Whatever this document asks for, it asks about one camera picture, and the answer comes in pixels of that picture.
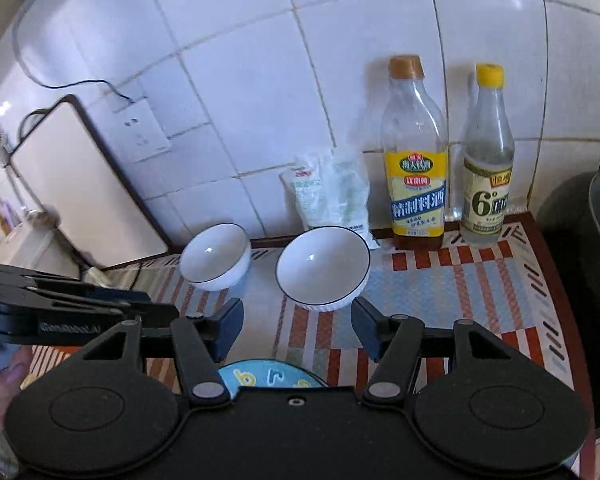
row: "black cable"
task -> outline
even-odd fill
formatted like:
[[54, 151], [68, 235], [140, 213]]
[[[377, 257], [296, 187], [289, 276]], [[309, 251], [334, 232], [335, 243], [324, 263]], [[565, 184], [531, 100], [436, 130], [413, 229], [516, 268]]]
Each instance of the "black cable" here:
[[18, 16], [16, 17], [16, 20], [13, 23], [13, 28], [11, 29], [11, 47], [13, 49], [13, 56], [14, 56], [16, 62], [18, 63], [18, 65], [20, 66], [20, 68], [22, 69], [22, 71], [24, 72], [24, 75], [27, 76], [29, 79], [31, 79], [35, 84], [42, 86], [42, 88], [48, 88], [50, 90], [58, 90], [61, 88], [69, 88], [71, 86], [78, 86], [78, 85], [91, 84], [91, 83], [103, 83], [103, 84], [107, 85], [114, 94], [116, 94], [119, 97], [122, 97], [123, 99], [126, 99], [130, 103], [133, 103], [134, 101], [131, 97], [121, 94], [115, 88], [115, 86], [113, 86], [106, 79], [83, 79], [82, 81], [77, 81], [75, 83], [69, 83], [66, 85], [48, 85], [48, 84], [40, 81], [40, 79], [38, 79], [36, 76], [34, 76], [31, 73], [31, 70], [29, 70], [29, 67], [27, 67], [26, 63], [22, 59], [22, 51], [20, 50], [20, 44], [18, 42], [18, 30], [20, 29], [20, 24], [22, 23], [22, 20], [24, 19], [26, 13], [29, 11], [29, 9], [33, 6], [33, 4], [35, 2], [36, 2], [36, 0], [25, 1], [22, 8], [20, 9]]
[[18, 126], [18, 142], [20, 142], [22, 139], [24, 139], [27, 135], [29, 135], [29, 132], [38, 125], [38, 123], [34, 124], [29, 131], [27, 131], [26, 134], [24, 134], [24, 126], [26, 124], [26, 122], [29, 120], [29, 118], [35, 117], [35, 116], [46, 116], [49, 112], [51, 111], [51, 108], [38, 108], [37, 110], [33, 110], [32, 112], [29, 112], [27, 115], [24, 116], [24, 119], [20, 121], [20, 125]]

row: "cooking wine bottle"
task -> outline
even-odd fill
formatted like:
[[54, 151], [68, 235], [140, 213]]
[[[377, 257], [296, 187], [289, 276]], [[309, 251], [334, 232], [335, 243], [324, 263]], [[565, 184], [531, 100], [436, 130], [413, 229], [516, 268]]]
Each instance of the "cooking wine bottle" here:
[[425, 91], [419, 56], [392, 57], [389, 74], [391, 97], [381, 133], [394, 244], [435, 251], [445, 231], [445, 121]]

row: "white ceramic bowl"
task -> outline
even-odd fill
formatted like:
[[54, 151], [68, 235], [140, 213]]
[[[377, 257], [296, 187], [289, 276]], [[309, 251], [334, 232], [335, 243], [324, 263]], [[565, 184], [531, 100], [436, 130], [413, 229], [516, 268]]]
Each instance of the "white ceramic bowl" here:
[[202, 290], [234, 286], [249, 269], [251, 242], [237, 224], [218, 224], [193, 238], [180, 257], [180, 273]]
[[329, 312], [351, 304], [369, 279], [365, 241], [344, 227], [311, 229], [280, 254], [276, 280], [282, 292], [309, 310]]

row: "bottle label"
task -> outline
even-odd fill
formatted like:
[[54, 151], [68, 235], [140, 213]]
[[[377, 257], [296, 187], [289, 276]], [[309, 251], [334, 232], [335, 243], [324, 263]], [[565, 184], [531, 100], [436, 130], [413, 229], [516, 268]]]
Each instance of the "bottle label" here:
[[464, 158], [462, 225], [477, 234], [500, 232], [509, 198], [511, 167], [490, 170]]
[[446, 152], [389, 152], [384, 166], [394, 233], [440, 236], [445, 231]]

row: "rice vinegar bottle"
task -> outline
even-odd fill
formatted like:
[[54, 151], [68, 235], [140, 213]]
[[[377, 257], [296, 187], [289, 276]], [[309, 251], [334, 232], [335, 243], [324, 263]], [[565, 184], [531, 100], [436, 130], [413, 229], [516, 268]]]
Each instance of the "rice vinegar bottle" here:
[[389, 62], [391, 98], [382, 117], [382, 148], [397, 249], [435, 251], [445, 231], [448, 133], [424, 89], [419, 56]]
[[515, 146], [504, 110], [504, 69], [475, 66], [480, 91], [462, 139], [464, 202], [460, 232], [469, 245], [498, 241], [509, 197]]

